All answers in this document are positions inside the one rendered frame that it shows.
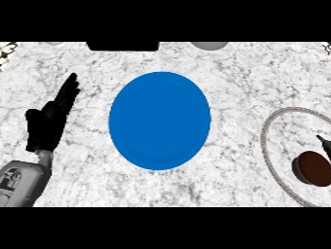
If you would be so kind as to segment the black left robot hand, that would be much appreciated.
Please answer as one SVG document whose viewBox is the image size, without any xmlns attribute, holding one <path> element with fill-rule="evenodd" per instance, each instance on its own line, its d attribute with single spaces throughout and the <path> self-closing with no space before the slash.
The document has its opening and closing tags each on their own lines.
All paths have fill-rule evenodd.
<svg viewBox="0 0 331 249">
<path fill-rule="evenodd" d="M 40 110 L 28 109 L 25 118 L 28 122 L 26 151 L 40 150 L 52 152 L 59 144 L 66 118 L 75 103 L 78 89 L 77 74 L 72 73 L 60 86 L 56 97 Z"/>
</svg>

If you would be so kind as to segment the round marble-patterned placemat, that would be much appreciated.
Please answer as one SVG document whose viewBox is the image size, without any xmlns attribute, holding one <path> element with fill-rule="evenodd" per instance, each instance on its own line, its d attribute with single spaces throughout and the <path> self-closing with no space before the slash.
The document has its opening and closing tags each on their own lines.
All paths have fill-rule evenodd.
<svg viewBox="0 0 331 249">
<path fill-rule="evenodd" d="M 302 183 L 292 170 L 294 159 L 304 151 L 328 159 L 317 136 L 331 141 L 331 118 L 305 108 L 286 107 L 263 123 L 260 148 L 271 177 L 292 200 L 301 206 L 331 207 L 331 185 Z"/>
</svg>

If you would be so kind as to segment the black rectangular appliance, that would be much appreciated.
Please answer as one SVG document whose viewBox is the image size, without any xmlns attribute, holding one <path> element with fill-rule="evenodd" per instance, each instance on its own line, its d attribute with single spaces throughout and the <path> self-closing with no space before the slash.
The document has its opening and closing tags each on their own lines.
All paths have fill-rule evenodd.
<svg viewBox="0 0 331 249">
<path fill-rule="evenodd" d="M 91 51 L 106 52 L 155 52 L 159 47 L 158 42 L 87 42 Z"/>
</svg>

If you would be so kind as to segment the dark brown round disc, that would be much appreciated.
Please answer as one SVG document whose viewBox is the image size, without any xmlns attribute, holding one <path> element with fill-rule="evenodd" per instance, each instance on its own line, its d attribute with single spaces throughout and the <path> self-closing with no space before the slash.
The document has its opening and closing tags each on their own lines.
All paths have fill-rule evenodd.
<svg viewBox="0 0 331 249">
<path fill-rule="evenodd" d="M 313 151 L 304 151 L 292 160 L 292 172 L 298 180 L 316 187 L 331 185 L 331 163 Z"/>
</svg>

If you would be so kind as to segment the grey round object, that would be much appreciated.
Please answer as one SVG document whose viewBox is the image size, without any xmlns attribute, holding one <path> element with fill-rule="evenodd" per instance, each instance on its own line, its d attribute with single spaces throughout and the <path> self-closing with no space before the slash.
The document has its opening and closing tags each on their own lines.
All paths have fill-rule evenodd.
<svg viewBox="0 0 331 249">
<path fill-rule="evenodd" d="M 227 45 L 226 42 L 193 42 L 193 45 L 204 51 L 217 51 Z"/>
</svg>

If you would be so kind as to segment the blue oval plate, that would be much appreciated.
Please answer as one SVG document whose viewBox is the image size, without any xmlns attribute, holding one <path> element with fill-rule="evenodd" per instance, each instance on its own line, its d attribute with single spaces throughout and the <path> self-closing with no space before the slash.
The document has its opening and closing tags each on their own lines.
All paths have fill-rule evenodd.
<svg viewBox="0 0 331 249">
<path fill-rule="evenodd" d="M 193 158 L 209 123 L 204 93 L 175 73 L 140 75 L 115 96 L 108 118 L 111 139 L 125 160 L 144 169 L 171 169 Z"/>
</svg>

